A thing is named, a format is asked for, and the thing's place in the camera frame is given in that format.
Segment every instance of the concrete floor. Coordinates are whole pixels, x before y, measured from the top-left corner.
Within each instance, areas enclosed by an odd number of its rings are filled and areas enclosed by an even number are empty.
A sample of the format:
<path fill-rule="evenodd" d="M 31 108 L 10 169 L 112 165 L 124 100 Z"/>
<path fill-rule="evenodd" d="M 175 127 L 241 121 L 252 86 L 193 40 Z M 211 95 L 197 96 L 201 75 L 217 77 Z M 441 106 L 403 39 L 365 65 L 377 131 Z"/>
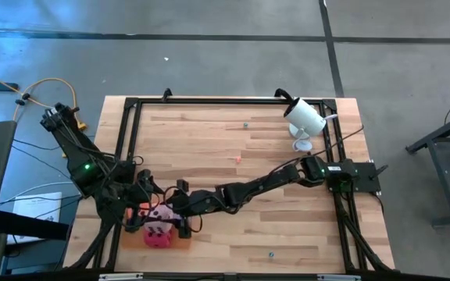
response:
<path fill-rule="evenodd" d="M 450 37 L 450 2 L 327 0 L 335 36 Z M 317 0 L 0 0 L 0 29 L 146 34 L 268 34 L 323 36 Z M 397 269 L 450 276 L 450 227 L 430 220 L 448 207 L 430 156 L 404 147 L 443 123 L 450 106 L 450 44 L 336 44 L 345 97 L 358 99 L 380 177 L 388 235 Z M 282 87 L 306 97 L 334 97 L 325 43 L 239 41 L 95 41 L 0 38 L 0 78 L 28 85 L 44 77 L 68 80 L 80 115 L 95 134 L 107 94 L 271 96 Z M 66 87 L 38 87 L 40 101 L 70 104 Z M 0 120 L 16 98 L 0 93 Z M 16 138 L 53 147 L 29 106 Z M 59 151 L 19 146 L 65 170 Z M 63 176 L 12 151 L 1 199 Z M 56 187 L 73 193 L 71 186 Z M 59 247 L 50 251 L 56 259 Z"/>

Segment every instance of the wood grain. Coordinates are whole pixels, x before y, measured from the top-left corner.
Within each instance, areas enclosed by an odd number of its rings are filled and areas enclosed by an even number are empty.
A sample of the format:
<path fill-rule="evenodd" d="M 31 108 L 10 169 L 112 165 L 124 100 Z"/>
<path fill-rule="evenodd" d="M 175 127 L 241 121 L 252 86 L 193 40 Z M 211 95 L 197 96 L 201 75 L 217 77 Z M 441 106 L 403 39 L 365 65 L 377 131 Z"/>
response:
<path fill-rule="evenodd" d="M 103 151 L 114 152 L 123 96 L 107 96 L 95 138 Z M 361 127 L 357 101 L 337 99 L 343 136 Z M 248 181 L 300 153 L 291 149 L 284 105 L 144 105 L 135 154 L 145 159 L 160 186 L 185 179 L 191 190 L 220 183 Z M 126 154 L 132 119 L 123 144 Z M 324 149 L 322 137 L 312 139 Z M 363 132 L 345 141 L 347 157 L 369 159 Z M 363 236 L 393 268 L 388 235 L 376 198 L 357 194 Z M 66 253 L 77 260 L 98 231 L 92 201 L 82 201 Z M 116 270 L 139 272 L 343 272 L 332 196 L 324 186 L 296 184 L 255 197 L 236 215 L 203 216 L 203 229 L 188 249 L 137 249 L 120 246 Z M 356 262 L 353 239 L 351 255 Z M 105 245 L 104 262 L 110 243 Z"/>

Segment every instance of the black metal frame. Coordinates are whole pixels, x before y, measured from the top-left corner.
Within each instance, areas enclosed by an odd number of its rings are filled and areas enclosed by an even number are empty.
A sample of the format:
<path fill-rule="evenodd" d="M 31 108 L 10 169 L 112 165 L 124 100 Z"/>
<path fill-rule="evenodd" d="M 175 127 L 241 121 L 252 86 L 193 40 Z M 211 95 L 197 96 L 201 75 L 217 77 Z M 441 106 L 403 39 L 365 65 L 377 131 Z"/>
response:
<path fill-rule="evenodd" d="M 446 123 L 444 126 L 436 129 L 433 133 L 429 133 L 425 137 L 421 138 L 414 144 L 406 147 L 408 153 L 415 154 L 421 148 L 428 148 L 430 152 L 431 160 L 434 163 L 435 170 L 437 171 L 438 179 L 441 182 L 442 188 L 447 199 L 449 209 L 450 209 L 450 186 L 446 178 L 446 169 L 443 168 L 442 162 L 438 157 L 438 142 L 450 142 L 450 122 Z M 431 222 L 432 226 L 447 226 L 450 225 L 450 216 L 433 219 Z"/>
<path fill-rule="evenodd" d="M 123 106 L 123 114 L 120 124 L 120 131 L 117 138 L 117 144 L 116 144 L 116 156 L 121 158 L 122 157 L 122 150 L 123 145 L 125 142 L 125 135 L 127 132 L 127 124 L 128 119 L 130 117 L 130 112 L 132 109 L 134 109 L 134 121 L 133 125 L 131 127 L 130 132 L 130 139 L 127 149 L 127 160 L 132 160 L 134 157 L 134 149 L 135 144 L 137 140 L 138 135 L 138 127 L 140 124 L 140 118 L 141 118 L 141 110 L 143 108 L 143 104 L 213 104 L 213 105 L 288 105 L 289 101 L 283 98 L 277 98 L 278 96 L 274 96 L 274 98 L 185 98 L 185 97 L 179 97 L 179 98 L 169 98 L 169 96 L 172 96 L 170 89 L 166 89 L 164 95 L 162 98 L 126 98 L 124 101 Z M 303 99 L 305 102 L 307 102 L 310 105 L 314 105 L 319 109 L 319 112 L 322 117 L 325 117 L 327 115 L 327 112 L 330 114 L 337 114 L 337 106 L 336 101 L 334 99 Z M 334 132 L 336 141 L 338 142 L 336 145 L 337 151 L 338 151 L 338 157 L 339 160 L 345 159 L 345 146 L 343 145 L 342 135 L 341 135 L 341 128 L 339 119 L 333 119 L 333 126 L 334 126 Z M 323 129 L 323 139 L 324 139 L 324 145 L 326 148 L 326 156 L 327 161 L 333 162 L 334 154 L 333 149 L 331 148 L 331 139 L 329 134 L 328 126 L 325 126 Z M 350 216 L 351 221 L 354 224 L 354 227 L 360 231 L 359 229 L 359 220 L 357 217 L 357 211 L 355 207 L 355 200 L 353 197 L 353 191 L 346 193 L 347 199 L 348 199 L 348 213 Z M 333 192 L 334 197 L 334 203 L 335 206 L 337 204 L 341 204 L 341 194 L 338 192 Z M 348 237 L 346 233 L 346 226 L 343 223 L 343 218 L 340 217 L 339 213 L 336 212 L 337 215 L 337 224 L 338 224 L 338 232 L 341 242 L 341 249 L 343 254 L 343 260 L 345 264 L 345 271 L 349 270 L 355 270 L 355 266 L 352 263 L 352 259 L 350 256 L 350 249 L 348 245 Z M 117 251 L 119 247 L 119 241 L 120 241 L 120 232 L 121 232 L 121 225 L 116 224 L 114 226 L 114 234 L 112 235 L 112 242 L 111 242 L 111 248 L 109 252 L 109 260 L 107 261 L 105 267 L 108 269 L 114 269 L 114 266 L 116 264 L 116 258 L 117 258 Z M 95 259 L 93 263 L 93 268 L 100 268 L 102 263 L 102 254 L 103 254 L 103 247 L 102 244 L 101 247 L 96 251 L 95 253 Z M 367 263 L 366 259 L 364 257 L 363 249 L 359 246 L 359 244 L 356 243 L 357 247 L 357 254 L 358 254 L 358 260 L 359 260 L 359 269 L 366 270 L 367 269 Z"/>

